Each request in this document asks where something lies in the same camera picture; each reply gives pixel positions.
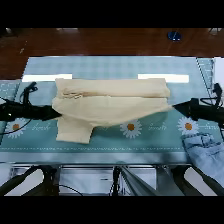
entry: cloth fold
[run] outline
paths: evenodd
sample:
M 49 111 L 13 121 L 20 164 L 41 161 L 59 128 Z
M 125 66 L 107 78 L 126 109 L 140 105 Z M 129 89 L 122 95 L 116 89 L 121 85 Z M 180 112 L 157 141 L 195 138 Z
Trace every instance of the cloth fold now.
M 60 141 L 88 144 L 94 127 L 118 125 L 172 109 L 167 104 L 170 91 L 165 79 L 56 79 L 56 85 L 52 107 L 62 114 L 56 139 Z
M 204 133 L 185 135 L 182 140 L 193 165 L 224 187 L 224 143 Z

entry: blue jeans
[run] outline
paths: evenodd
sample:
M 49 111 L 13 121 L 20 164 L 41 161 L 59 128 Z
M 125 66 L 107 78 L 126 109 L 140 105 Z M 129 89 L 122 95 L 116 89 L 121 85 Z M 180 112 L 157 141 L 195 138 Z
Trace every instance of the blue jeans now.
M 185 135 L 182 140 L 192 164 L 224 187 L 224 143 L 204 133 Z

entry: yellow flower center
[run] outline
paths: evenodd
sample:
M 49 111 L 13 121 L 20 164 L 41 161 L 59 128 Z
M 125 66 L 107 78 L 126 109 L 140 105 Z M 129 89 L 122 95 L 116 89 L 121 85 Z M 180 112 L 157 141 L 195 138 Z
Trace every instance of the yellow flower center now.
M 186 123 L 185 124 L 185 128 L 187 129 L 187 130 L 192 130 L 192 124 L 190 124 L 190 123 Z
M 14 124 L 12 126 L 13 131 L 18 130 L 19 129 L 19 124 Z
M 135 129 L 135 126 L 133 124 L 128 124 L 128 130 L 133 131 Z

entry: blue object on floor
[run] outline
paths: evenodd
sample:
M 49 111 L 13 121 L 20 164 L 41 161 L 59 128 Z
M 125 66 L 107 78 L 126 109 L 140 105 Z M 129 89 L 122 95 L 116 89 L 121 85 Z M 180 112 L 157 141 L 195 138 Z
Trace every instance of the blue object on floor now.
M 182 139 L 193 165 L 224 187 L 224 143 L 203 133 L 185 135 Z
M 172 41 L 179 41 L 181 39 L 181 34 L 175 31 L 168 33 L 168 38 Z

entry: beige cloth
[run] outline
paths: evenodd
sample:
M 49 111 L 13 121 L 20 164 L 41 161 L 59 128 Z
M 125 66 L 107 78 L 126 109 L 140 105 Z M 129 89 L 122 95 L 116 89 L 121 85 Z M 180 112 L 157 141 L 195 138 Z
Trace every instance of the beige cloth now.
M 170 94 L 165 79 L 150 79 L 150 82 L 56 79 L 56 84 L 58 94 L 52 107 L 63 115 L 58 118 L 59 141 L 89 143 L 94 127 L 118 125 L 172 108 L 165 98 Z

